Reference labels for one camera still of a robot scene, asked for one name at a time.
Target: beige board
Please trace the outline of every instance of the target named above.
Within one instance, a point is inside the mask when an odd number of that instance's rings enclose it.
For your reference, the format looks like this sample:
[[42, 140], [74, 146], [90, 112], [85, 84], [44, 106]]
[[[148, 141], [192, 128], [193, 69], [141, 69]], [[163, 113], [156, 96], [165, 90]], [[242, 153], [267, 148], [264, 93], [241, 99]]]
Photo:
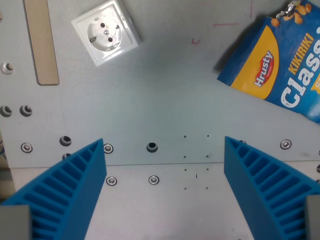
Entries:
[[47, 0], [24, 0], [39, 85], [58, 85], [59, 75]]

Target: white power outlet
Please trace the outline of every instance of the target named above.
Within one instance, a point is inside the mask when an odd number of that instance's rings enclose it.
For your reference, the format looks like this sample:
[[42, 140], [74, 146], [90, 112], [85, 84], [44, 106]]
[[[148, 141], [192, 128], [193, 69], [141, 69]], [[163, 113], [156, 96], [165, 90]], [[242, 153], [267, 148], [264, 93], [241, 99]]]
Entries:
[[72, 25], [96, 66], [138, 47], [141, 42], [120, 0], [97, 6], [74, 19]]

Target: metal plate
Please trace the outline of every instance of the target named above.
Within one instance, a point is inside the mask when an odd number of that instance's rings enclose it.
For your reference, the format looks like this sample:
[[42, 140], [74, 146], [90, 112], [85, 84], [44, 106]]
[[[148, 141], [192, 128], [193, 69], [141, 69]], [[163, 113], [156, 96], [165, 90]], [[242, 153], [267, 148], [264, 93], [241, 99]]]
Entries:
[[[103, 0], [49, 0], [60, 84], [39, 86], [23, 2], [2, 1], [0, 62], [14, 67], [0, 75], [0, 103], [12, 109], [0, 119], [9, 166], [49, 167], [99, 138], [114, 147], [108, 165], [223, 162], [224, 136], [283, 161], [320, 159], [317, 124], [224, 85], [213, 71], [255, 16], [283, 2], [125, 0], [142, 44], [97, 68], [71, 20]], [[71, 146], [60, 145], [62, 136]], [[288, 150], [279, 147], [284, 139]], [[150, 142], [156, 153], [146, 151]], [[33, 151], [23, 153], [22, 143]]]
[[[316, 171], [320, 161], [288, 164], [314, 180], [320, 177]], [[108, 166], [108, 177], [118, 182], [104, 183], [85, 239], [253, 240], [223, 167], [222, 163]], [[12, 169], [16, 189], [44, 170]], [[148, 182], [152, 175], [160, 178], [159, 184]]]

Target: hrusty logo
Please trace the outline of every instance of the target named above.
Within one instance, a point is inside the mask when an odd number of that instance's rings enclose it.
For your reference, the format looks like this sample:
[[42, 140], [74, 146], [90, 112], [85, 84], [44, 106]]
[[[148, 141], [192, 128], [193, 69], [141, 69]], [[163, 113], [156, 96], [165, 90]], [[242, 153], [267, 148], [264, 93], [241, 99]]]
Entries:
[[266, 55], [258, 63], [259, 67], [258, 73], [255, 76], [255, 85], [261, 88], [268, 81], [274, 69], [274, 63], [274, 56], [270, 51], [267, 51]]

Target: blue snack bag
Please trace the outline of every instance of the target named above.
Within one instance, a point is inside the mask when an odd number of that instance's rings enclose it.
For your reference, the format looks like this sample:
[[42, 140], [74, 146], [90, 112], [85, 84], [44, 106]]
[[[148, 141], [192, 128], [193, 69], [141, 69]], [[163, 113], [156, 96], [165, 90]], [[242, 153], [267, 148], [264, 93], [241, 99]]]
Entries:
[[218, 80], [320, 124], [320, 8], [292, 1], [255, 26]]

